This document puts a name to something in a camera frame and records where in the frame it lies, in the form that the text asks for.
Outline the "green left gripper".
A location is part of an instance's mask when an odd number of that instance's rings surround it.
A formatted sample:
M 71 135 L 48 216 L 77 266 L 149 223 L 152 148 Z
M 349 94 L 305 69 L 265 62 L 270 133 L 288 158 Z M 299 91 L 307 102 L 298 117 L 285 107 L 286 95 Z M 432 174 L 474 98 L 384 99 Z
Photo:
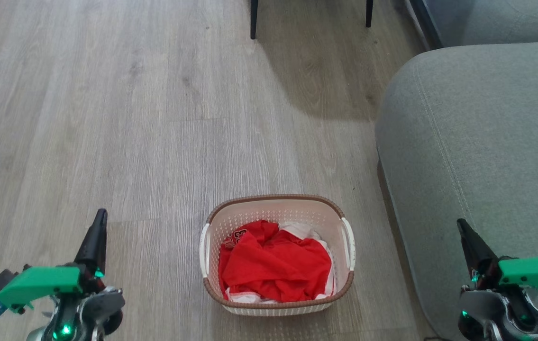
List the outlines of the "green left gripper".
M 0 302 L 14 312 L 46 296 L 83 299 L 108 286 L 104 277 L 108 242 L 108 211 L 98 209 L 74 258 L 84 266 L 33 266 L 15 275 L 2 289 Z

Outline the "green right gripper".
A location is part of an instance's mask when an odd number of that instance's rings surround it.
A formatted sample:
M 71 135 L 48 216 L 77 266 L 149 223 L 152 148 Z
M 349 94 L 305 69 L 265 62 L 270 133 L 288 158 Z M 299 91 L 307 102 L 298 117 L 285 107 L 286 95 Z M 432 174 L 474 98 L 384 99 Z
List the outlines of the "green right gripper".
M 505 286 L 538 290 L 538 257 L 498 258 L 464 218 L 456 221 L 470 279 L 479 290 Z

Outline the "white laundry basket brown rim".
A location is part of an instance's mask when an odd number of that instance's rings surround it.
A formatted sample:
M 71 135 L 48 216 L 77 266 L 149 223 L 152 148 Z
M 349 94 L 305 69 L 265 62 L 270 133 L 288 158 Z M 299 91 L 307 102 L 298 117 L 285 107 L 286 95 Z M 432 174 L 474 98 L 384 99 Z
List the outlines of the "white laundry basket brown rim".
M 284 304 L 240 304 L 223 298 L 219 287 L 219 246 L 237 227 L 255 220 L 308 223 L 327 242 L 335 261 L 335 294 L 320 300 Z M 215 302 L 235 315 L 284 317 L 323 311 L 342 298 L 354 280 L 354 233 L 342 209 L 322 196 L 280 194 L 230 199 L 217 205 L 200 233 L 202 282 Z

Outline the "grey fabric sofa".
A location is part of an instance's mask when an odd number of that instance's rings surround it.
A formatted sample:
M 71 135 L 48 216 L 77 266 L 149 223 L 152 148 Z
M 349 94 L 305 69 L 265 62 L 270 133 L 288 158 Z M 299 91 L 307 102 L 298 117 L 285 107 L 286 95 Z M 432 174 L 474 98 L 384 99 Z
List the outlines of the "grey fabric sofa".
M 498 256 L 538 257 L 538 42 L 412 58 L 388 86 L 375 136 L 423 312 L 438 335 L 466 341 L 457 219 Z

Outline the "grey sofa section dark base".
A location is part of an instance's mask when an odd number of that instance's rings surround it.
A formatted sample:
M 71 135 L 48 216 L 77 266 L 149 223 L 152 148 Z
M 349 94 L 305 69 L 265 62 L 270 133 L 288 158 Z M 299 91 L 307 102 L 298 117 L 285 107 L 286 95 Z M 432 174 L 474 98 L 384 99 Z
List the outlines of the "grey sofa section dark base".
M 538 42 L 538 0 L 404 0 L 429 49 Z

